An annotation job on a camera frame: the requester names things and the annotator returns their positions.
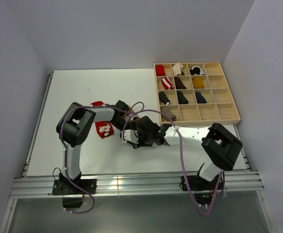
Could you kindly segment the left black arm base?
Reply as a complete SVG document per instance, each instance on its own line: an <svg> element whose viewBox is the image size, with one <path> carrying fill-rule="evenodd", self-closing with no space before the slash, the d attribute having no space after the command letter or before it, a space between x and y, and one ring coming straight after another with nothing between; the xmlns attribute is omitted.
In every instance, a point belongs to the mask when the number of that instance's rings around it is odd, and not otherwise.
<svg viewBox="0 0 283 233"><path fill-rule="evenodd" d="M97 179L82 179L79 174L73 182L81 189L87 191L89 194L95 194ZM82 206L85 192L72 185L68 179L59 174L59 178L55 179L52 189L53 196L62 196L62 204L66 209L78 209Z"/></svg>

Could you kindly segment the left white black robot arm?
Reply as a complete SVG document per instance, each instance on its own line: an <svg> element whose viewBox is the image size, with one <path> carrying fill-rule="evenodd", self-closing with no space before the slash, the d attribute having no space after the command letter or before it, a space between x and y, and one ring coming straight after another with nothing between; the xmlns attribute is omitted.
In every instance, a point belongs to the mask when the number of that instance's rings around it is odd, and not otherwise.
<svg viewBox="0 0 283 233"><path fill-rule="evenodd" d="M69 106L56 127L63 146L62 174L67 178L63 188L68 193L75 194L81 188L81 182L78 179L81 176L81 145L87 139L92 125L104 121L117 126L120 117L128 112L128 105L121 100L116 105L83 106L74 102Z"/></svg>

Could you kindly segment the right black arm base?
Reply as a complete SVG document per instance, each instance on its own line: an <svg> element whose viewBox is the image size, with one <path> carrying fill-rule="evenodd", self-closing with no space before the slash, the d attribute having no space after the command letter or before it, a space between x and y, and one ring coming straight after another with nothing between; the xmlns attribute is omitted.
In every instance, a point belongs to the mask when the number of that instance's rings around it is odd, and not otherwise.
<svg viewBox="0 0 283 233"><path fill-rule="evenodd" d="M189 187L191 191L194 192L194 197L199 204L211 204L218 178L219 175L217 175L211 182L208 182L196 175L187 176Z"/></svg>

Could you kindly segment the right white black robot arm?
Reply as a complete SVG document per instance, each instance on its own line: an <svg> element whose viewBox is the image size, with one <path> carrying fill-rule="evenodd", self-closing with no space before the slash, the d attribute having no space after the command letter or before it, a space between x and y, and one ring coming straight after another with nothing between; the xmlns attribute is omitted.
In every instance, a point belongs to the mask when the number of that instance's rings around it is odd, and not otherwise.
<svg viewBox="0 0 283 233"><path fill-rule="evenodd" d="M196 177L197 186L207 189L215 177L223 171L234 168L243 143L229 130L219 123L210 127L188 128L172 124L155 124L144 116L135 123L134 136L137 137L137 147L158 146L189 146L203 149L208 156L199 169Z"/></svg>

